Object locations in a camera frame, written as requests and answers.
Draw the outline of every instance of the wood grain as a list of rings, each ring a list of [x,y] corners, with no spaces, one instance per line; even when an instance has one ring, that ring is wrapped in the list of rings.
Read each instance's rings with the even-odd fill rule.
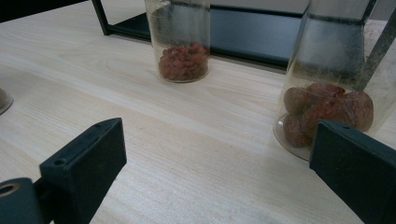
[[[128,2],[106,1],[113,20],[144,11]],[[103,36],[91,2],[2,23],[0,43],[0,88],[15,99],[0,182],[36,181],[74,137],[122,118],[128,163],[92,223],[361,223],[276,141],[283,75],[212,58],[200,81],[161,81],[151,45]],[[393,147],[395,122],[380,131]]]

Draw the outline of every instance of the clear glass container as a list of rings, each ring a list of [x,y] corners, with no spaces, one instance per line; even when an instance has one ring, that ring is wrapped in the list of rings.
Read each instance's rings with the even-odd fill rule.
[[[12,105],[13,99],[9,92],[0,89],[0,115]]]
[[[146,0],[159,76],[171,82],[205,77],[210,56],[208,0]]]
[[[309,160],[319,119],[368,135],[396,106],[396,14],[371,20],[375,1],[311,0],[304,13],[274,132],[280,144]]]

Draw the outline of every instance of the wooden table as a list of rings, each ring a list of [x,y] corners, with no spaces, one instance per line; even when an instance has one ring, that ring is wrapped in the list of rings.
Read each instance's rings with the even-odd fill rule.
[[[144,1],[104,1],[110,23]],[[156,77],[148,42],[104,36],[92,2],[0,24],[0,182],[96,122],[122,118],[128,163],[92,223],[361,223],[273,135],[285,76],[212,57],[189,84]],[[396,115],[378,139],[396,147]]]

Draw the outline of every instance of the glass cylinder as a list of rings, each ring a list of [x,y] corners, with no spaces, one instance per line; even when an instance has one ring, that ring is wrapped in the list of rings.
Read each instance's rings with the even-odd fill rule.
[[[311,0],[279,96],[274,132],[309,160],[320,119],[375,137],[395,109],[396,14],[369,20],[373,0]]]
[[[6,112],[12,105],[13,99],[11,95],[2,89],[0,89],[0,115]]]
[[[209,0],[146,0],[160,78],[192,82],[209,71]]]

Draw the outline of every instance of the black stand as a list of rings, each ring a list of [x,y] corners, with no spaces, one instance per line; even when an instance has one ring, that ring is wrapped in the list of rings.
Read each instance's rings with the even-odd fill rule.
[[[108,24],[101,0],[92,0],[104,35],[150,40],[146,13]],[[286,69],[300,29],[302,14],[210,6],[212,54],[280,66]]]

